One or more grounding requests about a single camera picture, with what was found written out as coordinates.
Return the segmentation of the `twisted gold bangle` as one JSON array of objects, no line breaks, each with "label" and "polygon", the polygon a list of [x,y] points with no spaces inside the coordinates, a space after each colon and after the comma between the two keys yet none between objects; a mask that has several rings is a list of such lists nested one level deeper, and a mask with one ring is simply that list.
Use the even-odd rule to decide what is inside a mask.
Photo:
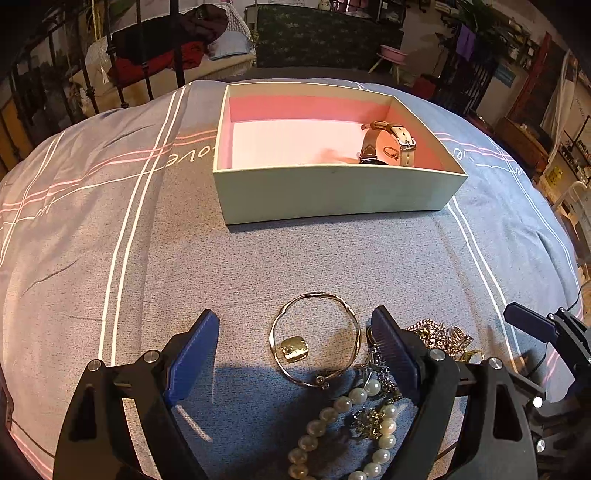
[{"label": "twisted gold bangle", "polygon": [[290,387],[328,391],[342,383],[363,347],[363,321],[348,297],[308,291],[277,305],[266,333],[270,363]]}]

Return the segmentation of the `cream jewelry box pink lining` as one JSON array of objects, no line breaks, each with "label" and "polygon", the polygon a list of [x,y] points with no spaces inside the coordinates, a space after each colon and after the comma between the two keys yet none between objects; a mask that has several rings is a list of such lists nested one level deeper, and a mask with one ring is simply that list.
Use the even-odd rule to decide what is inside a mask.
[{"label": "cream jewelry box pink lining", "polygon": [[[361,164],[361,125],[385,120],[417,142],[413,167]],[[229,84],[212,173],[225,224],[439,211],[468,178],[397,96],[321,83]]]}]

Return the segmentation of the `grey striped bed cover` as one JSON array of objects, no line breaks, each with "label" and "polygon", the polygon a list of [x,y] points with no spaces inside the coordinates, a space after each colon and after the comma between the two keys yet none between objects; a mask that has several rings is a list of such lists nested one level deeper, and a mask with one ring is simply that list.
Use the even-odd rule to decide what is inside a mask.
[{"label": "grey striped bed cover", "polygon": [[126,364],[221,321],[215,354],[174,410],[212,479],[280,479],[329,392],[290,387],[266,333],[281,301],[342,294],[363,322],[457,325],[552,401],[572,377],[551,349],[502,319],[519,302],[579,313],[573,246],[518,163],[460,117],[403,95],[468,178],[435,213],[224,224],[212,175],[224,86],[195,82],[42,141],[1,182],[1,366],[12,439],[42,478],[88,362]]}]

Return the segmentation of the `purple hanging towel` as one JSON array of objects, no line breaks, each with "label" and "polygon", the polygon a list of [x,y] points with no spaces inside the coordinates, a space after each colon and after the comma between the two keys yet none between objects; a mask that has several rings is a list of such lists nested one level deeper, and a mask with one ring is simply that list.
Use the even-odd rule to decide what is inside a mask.
[{"label": "purple hanging towel", "polygon": [[467,61],[470,61],[474,51],[475,40],[475,33],[465,24],[462,24],[457,40],[456,53]]}]

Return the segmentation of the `pink basin on stool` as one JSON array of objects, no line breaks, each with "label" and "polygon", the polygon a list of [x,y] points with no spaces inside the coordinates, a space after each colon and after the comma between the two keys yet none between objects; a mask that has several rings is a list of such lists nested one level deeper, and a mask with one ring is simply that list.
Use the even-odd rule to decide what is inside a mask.
[{"label": "pink basin on stool", "polygon": [[369,72],[373,73],[377,67],[383,62],[387,61],[392,64],[391,72],[395,75],[400,73],[400,67],[406,64],[407,54],[394,47],[382,44],[380,52],[378,53],[377,62],[370,68]]}]

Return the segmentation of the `white wicker swing bench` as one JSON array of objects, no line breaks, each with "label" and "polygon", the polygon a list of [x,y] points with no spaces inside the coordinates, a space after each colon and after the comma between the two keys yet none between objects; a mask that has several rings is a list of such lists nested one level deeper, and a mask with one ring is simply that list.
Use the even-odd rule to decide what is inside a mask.
[{"label": "white wicker swing bench", "polygon": [[138,106],[194,80],[226,80],[256,63],[245,20],[229,1],[190,2],[176,13],[132,3],[122,27],[96,35],[72,78],[82,113]]}]

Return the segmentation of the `red blanket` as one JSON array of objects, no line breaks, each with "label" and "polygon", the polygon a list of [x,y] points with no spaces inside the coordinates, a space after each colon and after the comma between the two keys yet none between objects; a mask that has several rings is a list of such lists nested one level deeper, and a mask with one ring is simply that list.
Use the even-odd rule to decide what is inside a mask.
[{"label": "red blanket", "polygon": [[[199,41],[188,42],[181,45],[182,69],[190,70],[200,65],[206,46]],[[147,74],[155,75],[164,69],[174,69],[174,52],[172,50],[158,55],[147,61]],[[127,87],[145,78],[141,64],[135,64],[125,58],[117,58],[115,66],[107,73],[113,85]]]}]

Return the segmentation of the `green floral covered cabinet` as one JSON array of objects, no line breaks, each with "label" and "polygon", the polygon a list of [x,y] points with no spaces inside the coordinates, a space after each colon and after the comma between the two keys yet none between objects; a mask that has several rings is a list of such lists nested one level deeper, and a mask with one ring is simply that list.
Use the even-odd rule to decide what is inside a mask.
[{"label": "green floral covered cabinet", "polygon": [[404,31],[342,13],[260,5],[256,14],[259,68],[327,67],[367,71],[383,45],[402,46]]}]

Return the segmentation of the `light blue pillow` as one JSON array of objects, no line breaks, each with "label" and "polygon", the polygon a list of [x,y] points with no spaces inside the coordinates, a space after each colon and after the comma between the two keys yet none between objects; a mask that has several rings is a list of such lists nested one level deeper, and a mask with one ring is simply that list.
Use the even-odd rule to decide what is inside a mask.
[{"label": "light blue pillow", "polygon": [[208,57],[219,60],[232,56],[249,54],[252,45],[249,38],[240,32],[225,31],[215,41],[208,45]]}]

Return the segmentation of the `dark clothes pile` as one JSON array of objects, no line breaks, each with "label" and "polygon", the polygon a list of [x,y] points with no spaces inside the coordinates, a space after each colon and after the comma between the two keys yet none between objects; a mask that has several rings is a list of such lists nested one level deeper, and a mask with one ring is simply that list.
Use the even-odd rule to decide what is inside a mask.
[{"label": "dark clothes pile", "polygon": [[200,5],[175,19],[171,15],[142,20],[112,34],[115,53],[134,63],[152,59],[174,49],[177,44],[200,42],[207,46],[228,28],[228,16],[212,4]]}]

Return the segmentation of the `black iron bed frame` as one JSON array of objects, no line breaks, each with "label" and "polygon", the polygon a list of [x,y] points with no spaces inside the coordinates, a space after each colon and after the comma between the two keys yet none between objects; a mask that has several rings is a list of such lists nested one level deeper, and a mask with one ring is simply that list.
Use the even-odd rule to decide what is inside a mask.
[{"label": "black iron bed frame", "polygon": [[[148,20],[141,17],[141,6],[138,1],[136,6],[136,23],[141,24],[142,20]],[[108,1],[104,5],[104,21],[103,33],[106,39],[105,53],[110,62],[110,68],[115,66],[115,60],[118,57],[115,53],[115,47],[112,44],[111,29],[111,7]],[[3,20],[11,20],[13,27],[20,26],[20,29],[15,29],[13,33],[16,35],[13,39],[4,39],[1,41],[1,60],[5,63],[1,67],[2,73],[8,78],[10,91],[13,101],[15,103],[17,119],[20,126],[29,139],[30,143],[35,142],[35,137],[32,135],[36,131],[34,126],[34,114],[39,110],[35,106],[31,106],[26,102],[26,95],[30,91],[26,85],[21,82],[21,77],[18,73],[18,65],[21,61],[29,62],[31,60],[31,52],[39,44],[46,42],[49,45],[50,62],[55,62],[55,45],[53,41],[53,33],[63,26],[72,23],[78,26],[78,18],[81,13],[90,8],[88,1],[15,1],[13,7],[1,16]],[[179,14],[184,13],[179,9],[177,1],[170,1],[168,3],[168,13],[175,19]],[[176,83],[179,87],[185,85],[185,75],[182,69],[182,55],[181,45],[177,44],[174,49],[174,69]],[[151,77],[147,74],[147,60],[143,60],[141,64],[145,78],[142,80],[146,84],[148,96],[153,96],[153,89],[151,85]],[[118,96],[120,106],[126,108],[128,102],[125,100],[123,89],[119,85],[114,85]]]}]

